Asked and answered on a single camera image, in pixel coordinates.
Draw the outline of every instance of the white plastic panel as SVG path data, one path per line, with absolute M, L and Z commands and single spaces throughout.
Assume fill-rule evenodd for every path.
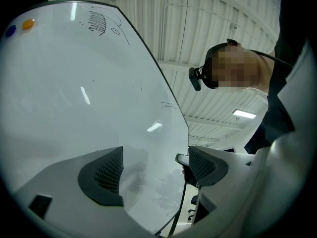
M 287 84 L 278 93 L 295 129 L 317 126 L 316 67 L 313 50 L 309 41 L 306 41 L 301 56 L 286 78 Z
M 100 31 L 89 29 L 90 11 L 102 14 Z M 35 24 L 22 30 L 28 18 Z M 162 228 L 180 206 L 184 178 L 174 158 L 187 153 L 188 127 L 129 22 L 114 7 L 66 2 L 13 24 L 0 43 L 0 162 L 9 191 L 58 161 L 123 146 L 125 210 L 150 232 Z

